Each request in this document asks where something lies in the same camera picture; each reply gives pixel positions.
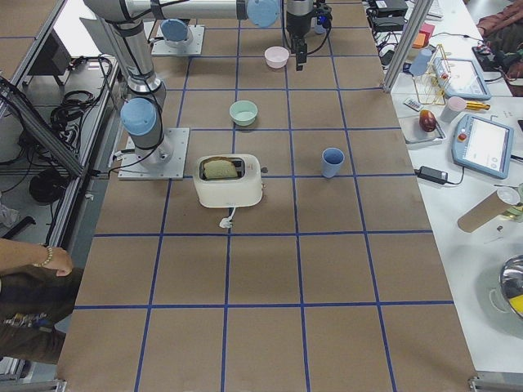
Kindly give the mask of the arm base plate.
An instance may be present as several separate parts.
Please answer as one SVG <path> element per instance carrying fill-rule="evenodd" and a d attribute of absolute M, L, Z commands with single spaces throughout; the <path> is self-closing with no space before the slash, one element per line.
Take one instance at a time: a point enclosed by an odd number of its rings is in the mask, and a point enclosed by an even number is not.
<path fill-rule="evenodd" d="M 201 24 L 189 24 L 186 38 L 184 40 L 170 40 L 165 38 L 161 27 L 152 42 L 152 56 L 200 56 L 203 49 L 203 36 L 205 26 Z"/>
<path fill-rule="evenodd" d="M 132 149 L 124 154 L 118 171 L 120 180 L 181 180 L 184 176 L 186 153 L 189 144 L 188 127 L 164 128 L 163 143 L 145 160 L 144 150 L 135 151 L 132 138 L 127 138 L 126 148 Z"/>

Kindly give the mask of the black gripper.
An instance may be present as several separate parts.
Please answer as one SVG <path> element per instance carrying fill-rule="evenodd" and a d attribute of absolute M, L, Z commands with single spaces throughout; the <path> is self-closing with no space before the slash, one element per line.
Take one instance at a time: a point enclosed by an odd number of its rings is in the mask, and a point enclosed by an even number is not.
<path fill-rule="evenodd" d="M 307 59 L 307 44 L 304 37 L 311 29 L 311 19 L 315 12 L 314 1 L 288 0 L 285 8 L 285 28 L 289 37 L 293 39 L 296 71 L 302 71 Z"/>

